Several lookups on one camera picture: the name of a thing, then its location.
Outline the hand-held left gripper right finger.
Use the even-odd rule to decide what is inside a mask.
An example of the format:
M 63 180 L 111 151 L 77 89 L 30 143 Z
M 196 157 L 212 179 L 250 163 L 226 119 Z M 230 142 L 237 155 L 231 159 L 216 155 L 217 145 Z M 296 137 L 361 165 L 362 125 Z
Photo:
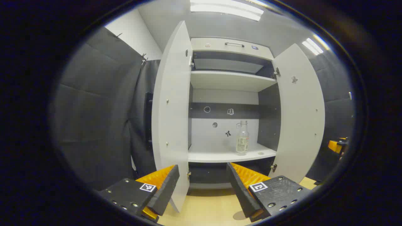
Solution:
M 286 176 L 270 178 L 235 163 L 227 163 L 226 172 L 242 211 L 251 222 L 273 217 L 312 192 Z

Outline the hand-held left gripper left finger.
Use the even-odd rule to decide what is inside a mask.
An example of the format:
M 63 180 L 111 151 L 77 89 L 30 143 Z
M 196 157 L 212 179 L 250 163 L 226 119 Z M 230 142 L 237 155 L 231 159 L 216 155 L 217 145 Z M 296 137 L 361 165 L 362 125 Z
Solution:
M 165 213 L 179 177 L 178 165 L 171 165 L 139 179 L 124 178 L 99 191 L 99 195 L 131 216 L 158 222 Z

